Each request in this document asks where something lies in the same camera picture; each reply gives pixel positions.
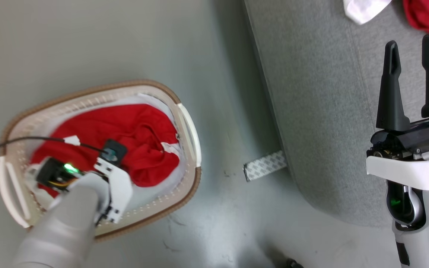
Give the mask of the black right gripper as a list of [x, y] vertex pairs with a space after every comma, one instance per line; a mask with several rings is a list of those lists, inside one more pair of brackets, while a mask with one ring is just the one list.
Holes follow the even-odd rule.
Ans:
[[[422, 117], [429, 117], [429, 34], [422, 38], [422, 67], [425, 70], [425, 104]], [[398, 44], [386, 43], [380, 82], [376, 127], [366, 156], [400, 161], [429, 161], [429, 119], [410, 124], [404, 114], [400, 92]]]

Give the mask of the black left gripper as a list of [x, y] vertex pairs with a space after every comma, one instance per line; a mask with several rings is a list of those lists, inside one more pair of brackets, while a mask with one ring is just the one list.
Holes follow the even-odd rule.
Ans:
[[68, 192], [69, 186], [83, 175], [83, 171], [70, 163], [63, 163], [53, 157], [29, 166], [25, 171], [26, 183], [35, 189], [46, 191], [49, 195]]

